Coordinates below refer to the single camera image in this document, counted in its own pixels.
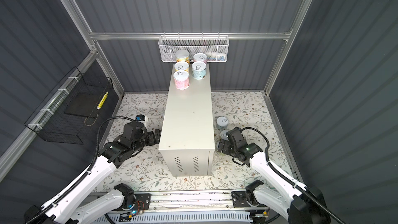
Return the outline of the pink label can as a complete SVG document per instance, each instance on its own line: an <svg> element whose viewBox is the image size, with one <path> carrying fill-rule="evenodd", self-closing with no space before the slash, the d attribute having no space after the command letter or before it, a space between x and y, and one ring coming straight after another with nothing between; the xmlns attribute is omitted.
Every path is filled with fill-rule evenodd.
<svg viewBox="0 0 398 224"><path fill-rule="evenodd" d="M187 71L176 71L173 78L178 90L185 90L190 86L189 73Z"/></svg>
<svg viewBox="0 0 398 224"><path fill-rule="evenodd" d="M194 62L203 62L207 63L207 55L204 53L197 53L193 56L193 61Z"/></svg>

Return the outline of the yellow label can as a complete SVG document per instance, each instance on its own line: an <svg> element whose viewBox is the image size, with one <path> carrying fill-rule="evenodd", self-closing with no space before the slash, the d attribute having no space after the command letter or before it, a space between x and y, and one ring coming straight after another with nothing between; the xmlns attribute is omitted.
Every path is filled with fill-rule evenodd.
<svg viewBox="0 0 398 224"><path fill-rule="evenodd" d="M189 63L186 61L179 61L174 64L175 71L189 71Z"/></svg>

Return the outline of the green orange label can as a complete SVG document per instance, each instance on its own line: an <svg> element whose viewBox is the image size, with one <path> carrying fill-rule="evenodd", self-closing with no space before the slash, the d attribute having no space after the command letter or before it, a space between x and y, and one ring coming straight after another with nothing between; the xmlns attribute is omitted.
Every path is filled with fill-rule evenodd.
<svg viewBox="0 0 398 224"><path fill-rule="evenodd" d="M189 64L190 63L189 54L190 54L189 51L185 49L177 50L175 52L176 62L187 62Z"/></svg>

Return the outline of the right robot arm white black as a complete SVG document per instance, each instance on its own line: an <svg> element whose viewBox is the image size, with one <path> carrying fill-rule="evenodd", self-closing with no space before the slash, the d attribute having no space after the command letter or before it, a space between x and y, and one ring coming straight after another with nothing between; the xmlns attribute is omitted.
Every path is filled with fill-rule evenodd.
<svg viewBox="0 0 398 224"><path fill-rule="evenodd" d="M270 190L260 180L246 186L244 201L248 205L257 207L263 204L290 224L329 224L332 220L343 223L327 208L319 188L308 187L278 167L270 160L268 148L247 143L244 130L236 127L225 132L217 151L232 157L239 166L250 167L274 186L275 190Z"/></svg>

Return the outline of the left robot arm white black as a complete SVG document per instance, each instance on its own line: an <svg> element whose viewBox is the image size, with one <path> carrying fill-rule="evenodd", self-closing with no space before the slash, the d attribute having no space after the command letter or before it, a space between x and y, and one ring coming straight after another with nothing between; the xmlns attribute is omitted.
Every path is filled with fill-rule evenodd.
<svg viewBox="0 0 398 224"><path fill-rule="evenodd" d="M146 117L127 118L123 133L103 148L96 144L89 166L56 196L41 206L33 205L24 214L26 224L90 224L110 211L121 208L130 215L145 209L135 191L120 183L109 193L82 205L82 202L107 176L147 146L159 144L161 131L148 131Z"/></svg>

